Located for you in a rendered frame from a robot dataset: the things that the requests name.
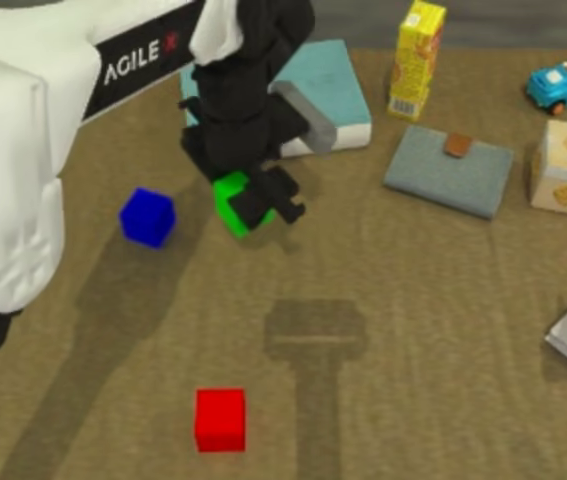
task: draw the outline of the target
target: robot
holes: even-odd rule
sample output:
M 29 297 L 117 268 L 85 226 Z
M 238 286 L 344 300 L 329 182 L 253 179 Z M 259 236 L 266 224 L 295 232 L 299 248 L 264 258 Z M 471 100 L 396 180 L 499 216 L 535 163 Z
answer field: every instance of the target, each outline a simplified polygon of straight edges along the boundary
M 296 222 L 299 185 L 281 145 L 307 135 L 270 84 L 314 28 L 310 0 L 65 0 L 0 9 L 0 347 L 48 285 L 64 248 L 58 178 L 77 130 L 193 63 L 197 120 L 182 146 L 248 230 L 276 211 Z

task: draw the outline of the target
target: brown table surface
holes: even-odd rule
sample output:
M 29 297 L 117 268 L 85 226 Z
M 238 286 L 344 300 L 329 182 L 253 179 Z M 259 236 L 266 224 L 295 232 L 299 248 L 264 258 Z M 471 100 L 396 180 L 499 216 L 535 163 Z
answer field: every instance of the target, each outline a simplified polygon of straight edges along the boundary
M 0 352 L 0 478 L 567 479 L 567 361 L 543 345 L 567 307 L 567 216 L 526 202 L 523 159 L 547 117 L 521 97 L 532 69 L 564 59 L 441 54 L 419 123 L 516 151 L 492 223 L 380 186 L 406 125 L 384 113 L 387 51 L 353 53 L 372 145 L 288 161 L 307 216 L 244 242 L 179 149 L 177 79 L 86 127 L 63 174 L 62 267 Z M 119 233 L 139 185 L 175 195 L 162 252 Z M 368 338 L 337 384 L 321 345 L 288 351 L 295 369 L 264 350 L 266 319 L 293 330 L 317 299 Z M 312 374 L 320 388 L 296 406 Z M 205 386 L 246 389 L 246 454 L 195 454 Z M 336 399 L 338 416 L 322 406 Z

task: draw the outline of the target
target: blue cube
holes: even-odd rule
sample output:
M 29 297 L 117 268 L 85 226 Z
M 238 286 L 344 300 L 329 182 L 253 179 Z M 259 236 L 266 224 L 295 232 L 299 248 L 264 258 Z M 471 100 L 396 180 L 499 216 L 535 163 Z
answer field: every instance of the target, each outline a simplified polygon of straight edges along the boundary
M 137 188 L 119 220 L 128 240 L 158 249 L 176 225 L 174 202 L 166 195 Z

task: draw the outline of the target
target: brown leather tab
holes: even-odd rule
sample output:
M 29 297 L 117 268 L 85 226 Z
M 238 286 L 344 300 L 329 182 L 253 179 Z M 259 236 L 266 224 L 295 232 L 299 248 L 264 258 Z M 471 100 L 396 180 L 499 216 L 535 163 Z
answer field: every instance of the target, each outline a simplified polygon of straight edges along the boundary
M 445 141 L 444 151 L 450 157 L 463 158 L 472 146 L 472 137 L 460 133 L 450 133 Z

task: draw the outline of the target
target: logo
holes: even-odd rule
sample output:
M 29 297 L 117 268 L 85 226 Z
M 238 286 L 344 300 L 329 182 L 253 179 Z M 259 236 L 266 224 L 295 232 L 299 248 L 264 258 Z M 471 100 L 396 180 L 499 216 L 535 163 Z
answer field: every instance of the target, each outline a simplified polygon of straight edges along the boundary
M 193 0 L 98 45 L 101 73 L 87 121 L 114 108 L 193 60 L 189 43 L 205 0 Z

